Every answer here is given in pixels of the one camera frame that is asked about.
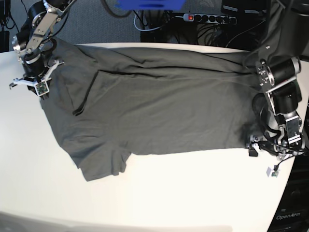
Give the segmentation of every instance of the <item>white table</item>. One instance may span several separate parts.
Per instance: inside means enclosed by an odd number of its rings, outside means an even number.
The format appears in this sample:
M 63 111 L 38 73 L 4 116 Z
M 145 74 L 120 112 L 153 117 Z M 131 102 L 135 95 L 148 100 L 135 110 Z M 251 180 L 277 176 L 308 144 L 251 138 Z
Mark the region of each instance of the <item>white table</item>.
M 91 45 L 233 51 L 182 44 Z M 298 76 L 302 118 L 309 96 L 307 73 L 309 65 L 303 63 Z M 11 81 L 22 74 L 14 52 L 0 54 L 0 211 L 103 231 L 267 231 L 293 159 L 280 166 L 278 178 L 268 178 L 266 170 L 278 163 L 276 158 L 269 154 L 252 158 L 245 149 L 132 155 L 124 174 L 86 182 L 56 143 L 39 99 L 26 87 L 9 90 Z

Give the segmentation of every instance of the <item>gray t-shirt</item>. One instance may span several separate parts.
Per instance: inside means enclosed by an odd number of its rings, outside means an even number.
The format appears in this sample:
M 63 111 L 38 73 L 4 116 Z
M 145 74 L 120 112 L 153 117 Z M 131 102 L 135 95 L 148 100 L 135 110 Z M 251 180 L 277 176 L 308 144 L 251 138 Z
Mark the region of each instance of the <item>gray t-shirt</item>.
M 41 104 L 87 181 L 124 172 L 131 153 L 245 146 L 259 87 L 241 65 L 246 54 L 57 42 L 55 57 L 66 64 Z

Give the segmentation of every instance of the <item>floor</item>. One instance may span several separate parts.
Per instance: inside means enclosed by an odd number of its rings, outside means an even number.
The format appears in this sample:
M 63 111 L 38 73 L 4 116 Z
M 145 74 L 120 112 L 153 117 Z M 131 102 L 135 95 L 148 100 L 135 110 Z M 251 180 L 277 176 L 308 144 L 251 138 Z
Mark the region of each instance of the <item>floor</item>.
M 11 0 L 12 16 L 20 28 L 26 20 L 26 12 L 21 0 Z M 38 0 L 23 0 L 27 9 Z M 121 10 L 114 7 L 116 0 L 108 0 L 116 12 Z M 221 0 L 187 0 L 180 12 L 220 14 Z M 108 43 L 108 42 L 139 42 L 140 33 L 133 26 L 134 16 L 116 19 L 107 14 L 100 0 L 77 0 L 72 7 L 70 17 L 58 37 L 74 44 Z M 10 38 L 17 33 L 14 28 Z

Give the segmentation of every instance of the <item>blue object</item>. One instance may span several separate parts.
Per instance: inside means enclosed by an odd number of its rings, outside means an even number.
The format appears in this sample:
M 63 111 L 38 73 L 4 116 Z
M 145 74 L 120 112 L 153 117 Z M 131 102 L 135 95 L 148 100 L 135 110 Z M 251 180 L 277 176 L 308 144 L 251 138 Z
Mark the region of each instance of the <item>blue object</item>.
M 124 10 L 180 10 L 185 0 L 118 0 Z

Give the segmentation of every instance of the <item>power strip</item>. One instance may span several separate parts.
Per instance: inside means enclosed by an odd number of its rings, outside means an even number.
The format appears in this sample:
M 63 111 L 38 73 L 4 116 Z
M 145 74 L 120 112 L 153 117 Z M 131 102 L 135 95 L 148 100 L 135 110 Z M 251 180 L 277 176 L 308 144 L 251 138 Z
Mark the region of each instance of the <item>power strip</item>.
M 222 16 L 213 14 L 183 14 L 183 16 L 176 16 L 177 18 L 183 18 L 185 22 L 197 22 L 197 23 L 213 23 L 223 25 L 236 25 L 237 18 L 233 16 Z

